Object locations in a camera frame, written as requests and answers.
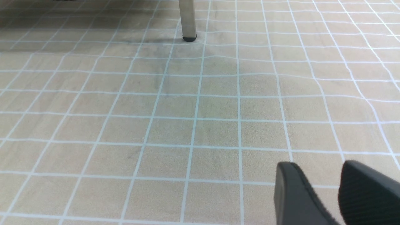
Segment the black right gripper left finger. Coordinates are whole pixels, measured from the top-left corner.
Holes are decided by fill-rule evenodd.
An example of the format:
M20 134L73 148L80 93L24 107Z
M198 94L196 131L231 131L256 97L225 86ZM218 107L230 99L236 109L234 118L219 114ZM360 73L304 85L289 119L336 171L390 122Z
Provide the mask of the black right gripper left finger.
M274 206L277 225L338 225L294 162L276 167Z

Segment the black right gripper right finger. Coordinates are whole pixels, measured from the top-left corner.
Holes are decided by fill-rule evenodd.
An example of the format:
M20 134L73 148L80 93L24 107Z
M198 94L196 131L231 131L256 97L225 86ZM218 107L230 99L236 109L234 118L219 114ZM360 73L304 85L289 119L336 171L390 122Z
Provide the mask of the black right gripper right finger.
M398 225L400 184L356 160L344 162L338 203L346 225Z

